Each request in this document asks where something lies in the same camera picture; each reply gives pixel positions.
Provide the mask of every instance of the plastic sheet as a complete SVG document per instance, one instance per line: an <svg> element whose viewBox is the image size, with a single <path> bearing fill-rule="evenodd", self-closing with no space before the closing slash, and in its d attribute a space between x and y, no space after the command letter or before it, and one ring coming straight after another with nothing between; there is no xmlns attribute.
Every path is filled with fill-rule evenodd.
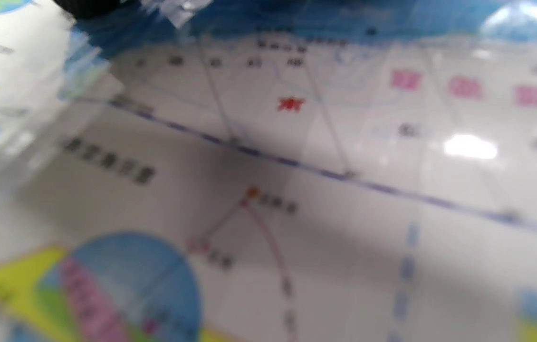
<svg viewBox="0 0 537 342"><path fill-rule="evenodd" d="M537 342L537 2L69 34L62 98L103 114L0 207L0 342Z"/></svg>
<svg viewBox="0 0 537 342"><path fill-rule="evenodd" d="M142 0L141 3L148 12L159 11L175 28L180 29L211 2L212 0Z"/></svg>
<svg viewBox="0 0 537 342"><path fill-rule="evenodd" d="M73 133L92 117L90 107L60 119L74 97L88 90L108 100L120 90L117 80L104 77L109 64L96 59L97 48L73 39L70 27L49 0L0 1L0 197L50 159L59 135ZM76 73L64 72L66 60ZM100 89L91 89L100 79ZM32 143L42 139L49 143L32 152Z"/></svg>

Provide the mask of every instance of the map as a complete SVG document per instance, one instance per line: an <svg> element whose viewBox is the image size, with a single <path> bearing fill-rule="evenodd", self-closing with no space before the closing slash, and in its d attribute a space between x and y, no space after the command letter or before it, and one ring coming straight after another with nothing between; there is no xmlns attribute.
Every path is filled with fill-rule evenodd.
<svg viewBox="0 0 537 342"><path fill-rule="evenodd" d="M537 4L104 19L101 115L0 210L0 342L537 342Z"/></svg>

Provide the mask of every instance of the diagram line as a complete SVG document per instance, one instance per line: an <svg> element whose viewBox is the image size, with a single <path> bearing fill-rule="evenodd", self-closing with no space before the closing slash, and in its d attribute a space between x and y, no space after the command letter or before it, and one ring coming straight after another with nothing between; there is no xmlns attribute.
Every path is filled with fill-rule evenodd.
<svg viewBox="0 0 537 342"><path fill-rule="evenodd" d="M243 201L241 202L241 206L249 213L249 216L254 220L256 223L256 227L258 227L258 230L264 235L264 239L268 243L268 247L271 250L271 253L273 254L273 257L275 257L275 262L277 262L277 267L279 268L279 272L281 273L281 277L283 279L290 279L290 274L288 272L288 267L286 267L286 262L283 258L283 255L281 254L281 249L279 249L279 245L277 244L277 239L275 239L275 236L273 235L273 232L270 231L270 228L264 223L264 220L252 208L252 206L249 204L249 202Z"/></svg>
<svg viewBox="0 0 537 342"><path fill-rule="evenodd" d="M241 208L241 203L243 202L243 199L236 201L236 203L229 208L229 210L223 216L221 216L216 223L211 225L199 238L207 240L219 232L221 228L225 227L225 223L229 221L229 219ZM110 320L107 320L99 331L107 331L108 329L111 329L114 324L118 324L119 319L122 316L125 316L123 310L128 310L136 305L139 305L140 303L144 303L144 299L160 286L161 281L169 277L178 267L182 266L190 255L191 251L184 249L180 258L172 261L167 267L160 271L156 277L152 278L147 284L145 284L145 286L142 286L135 299L132 299L122 308L119 308L119 312L110 317Z"/></svg>
<svg viewBox="0 0 537 342"><path fill-rule="evenodd" d="M419 55L421 57L420 59L422 60L425 69L427 70L427 75L433 83L435 93L438 94L438 98L444 105L447 115L450 117L453 124L457 126L459 130L464 130L464 128L467 128L467 125L465 124L465 119L463 115L459 113L457 106L453 103L451 97L444 94L444 89L441 87L440 80L437 76L438 71L435 69L435 67L433 67L429 52L426 48L423 48L422 46L419 46L419 52ZM512 203L511 199L507 195L505 189L502 188L499 182L495 179L495 177L491 173L488 173L488 171L481 169L477 166L474 167L474 169L477 174L479 174L481 182L484 183L484 187L488 191L488 194L495 201L495 203L499 203L501 204L501 206L510 206Z"/></svg>
<svg viewBox="0 0 537 342"><path fill-rule="evenodd" d="M92 102L95 100L84 99L83 101ZM384 184L380 184L380 183L373 182L373 181L356 180L354 178L347 177L346 175L334 173L333 171L321 169L320 167L304 164L297 160L291 160L289 158L284 158L282 156L277 156L275 154L266 153L260 150L250 149L247 147L233 146L228 141L225 141L222 138L218 138L216 136L212 136L205 132L195 130L194 128L180 125L179 123L169 121L168 119L162 119L162 118L155 117L154 115L151 115L148 113L130 110L129 108L125 108L115 102L108 102L107 104L110 106L113 106L114 108L122 110L126 113L130 113L136 117L144 119L146 121L150 121L151 123L167 126L168 128L176 130L183 134L194 136L195 138L203 139L208 143L213 143L214 145L220 145L220 146L225 147L226 149L235 150L237 152L246 154L247 156L251 156L253 158L258 158L260 160L265 160L267 162L274 162L276 164L281 164L283 166L291 167L293 169L299 169L301 171L312 173L319 177L329 178L334 181L349 184L351 186L356 186L357 188L368 189L371 191L383 193L384 195L390 195L393 197L400 197L402 199L420 202L422 204L427 204L429 206L441 208L443 210L459 212L459 213L466 214L469 216L474 216L480 219L486 219L488 221L499 223L507 227L518 228L521 230L526 230L529 232L533 232L534 234L537 234L537 221L531 221L531 220L524 219L524 218L514 217L506 212L497 212L497 211L490 210L490 209L476 208L473 206L469 206L467 204L457 203L449 199L440 199L438 197L434 197L431 195L424 195L422 193L416 193L416 192L412 192L409 190L398 189L393 186L384 185Z"/></svg>
<svg viewBox="0 0 537 342"><path fill-rule="evenodd" d="M338 132L336 132L336 127L334 126L334 122L332 122L332 117L330 116L330 113L327 110L327 106L323 100L323 96L321 95L319 86L317 85L317 83L315 82L315 79L311 75L311 72L308 69L306 61L303 63L303 68L305 68L308 82L310 83L310 86L313 89L313 93L315 95L316 101L319 102L320 113L323 116L323 121L326 123L327 129L329 130L330 135L332 136L332 142L334 143L334 146L336 147L336 151L338 151L338 157L340 158L340 161L343 163L343 166L345 167L345 172L347 171L351 172L353 171L353 165L351 164L351 160L349 160L349 156L347 156L345 147L342 145L342 141L340 141L340 138L338 137Z"/></svg>
<svg viewBox="0 0 537 342"><path fill-rule="evenodd" d="M214 223L209 229L207 229L207 231L205 231L202 235L201 235L201 238L203 238L204 240L207 240L209 238L211 238L212 236L216 235L216 233L222 228L224 227L225 223L227 223L227 221L229 221L229 219L234 216L234 214L236 212L238 212L238 210L241 208L241 203L243 201L240 199L238 200L234 206L232 206L229 211L227 211L220 219L218 219L216 221L216 223Z"/></svg>
<svg viewBox="0 0 537 342"><path fill-rule="evenodd" d="M383 59L380 61L379 67L377 68L379 70L379 73L382 72L384 69L387 61L389 60L390 55L393 52L393 44L390 44L389 47L386 49L387 52L384 54ZM377 82L374 85L374 88L371 90L370 98L374 99L377 93L379 92L379 89L381 89L381 84ZM366 132L367 126L372 123L372 119L376 119L377 115L372 115L371 112L375 110L375 106L368 106L366 110L364 111L364 121L362 121L362 128L359 130L359 133L355 137L355 143L353 144L353 150L359 150L359 147L362 143L362 139L364 138L364 132Z"/></svg>
<svg viewBox="0 0 537 342"><path fill-rule="evenodd" d="M224 109L224 104L222 103L222 100L220 98L220 93L216 86L216 82L214 82L214 77L211 75L210 67L207 66L207 58L205 56L205 52L203 51L203 46L201 46L201 39L197 39L197 47L199 48L199 57L201 57L201 65L203 66L203 70L205 71L205 75L207 76L207 81L210 84L211 93L214 97L214 100L216 101L216 105L218 106L218 114L224 122L224 126L227 129L230 138L235 138L234 130L232 130L230 119L227 116L226 110Z"/></svg>
<svg viewBox="0 0 537 342"><path fill-rule="evenodd" d="M300 87L300 86L298 86L298 85L286 80L286 78L283 78L282 75L281 75L281 72L279 72L279 68L277 67L277 63L274 60L267 61L267 65L270 65L271 71L273 72L273 74L275 75L275 78L277 79L275 84L284 84L284 85L286 85L288 87L291 87L295 91L300 91L301 93L304 93L306 95L312 95L312 93L310 93L308 91L308 89ZM202 110L206 110L208 108L210 109L209 104L201 104L201 103L196 102L196 101L194 101L194 100L192 100L192 99L190 99L188 97L184 97L183 95L176 94L173 91L170 91L170 90L168 90L168 89L166 89L166 88L164 88L164 87L162 87L160 85L156 85L153 82L150 82L149 80L147 80L145 78L137 76L135 73L128 72L128 70L124 71L124 73L125 72L127 72L128 76L134 78L135 80L138 80L139 82L141 82L145 86L150 87L154 91L164 92L164 93L166 93L167 95L169 95L171 97L175 97L176 99L182 100L182 101L184 101L186 103L189 103L191 105L198 106ZM344 86L344 85L339 85L338 88L340 88L340 89L342 89L342 88L348 89L349 87ZM402 97L403 97L403 93L399 93L398 95L395 95L392 99L386 99L386 100L381 100L381 101L372 101L372 102L365 103L365 104L351 104L350 102L343 102L343 101L338 101L338 100L334 100L334 99L328 99L328 100L324 99L324 101L326 101L326 103L328 103L330 105L346 106L347 108L366 108L366 107L369 107L369 106L378 107L378 106L388 106L388 105L396 104L401 100Z"/></svg>

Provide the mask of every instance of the black object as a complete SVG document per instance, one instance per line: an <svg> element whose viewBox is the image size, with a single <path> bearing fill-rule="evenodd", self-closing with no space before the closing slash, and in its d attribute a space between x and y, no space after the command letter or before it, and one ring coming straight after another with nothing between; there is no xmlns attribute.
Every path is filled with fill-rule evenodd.
<svg viewBox="0 0 537 342"><path fill-rule="evenodd" d="M75 19L88 20L111 13L119 6L121 0L53 0Z"/></svg>

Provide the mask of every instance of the red curved line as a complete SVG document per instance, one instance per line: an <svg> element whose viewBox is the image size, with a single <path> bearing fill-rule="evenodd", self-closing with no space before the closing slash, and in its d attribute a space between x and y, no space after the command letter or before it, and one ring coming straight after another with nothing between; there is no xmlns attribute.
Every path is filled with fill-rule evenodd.
<svg viewBox="0 0 537 342"><path fill-rule="evenodd" d="M258 213L254 210L254 208L251 207L251 205L249 205L247 201L241 202L241 206L245 208L245 210L247 210L251 218L254 219L254 221L256 222L256 226L258 227L260 232L262 232L262 235L264 235L264 238L266 239L268 246L271 249L273 257L275 258L275 262L277 262L277 267L279 268L281 276L284 277L284 279L290 279L288 267L286 267L286 262L284 261L283 255L281 254L281 249L279 249L277 239L275 239L273 233L264 223L262 217L258 215Z"/></svg>

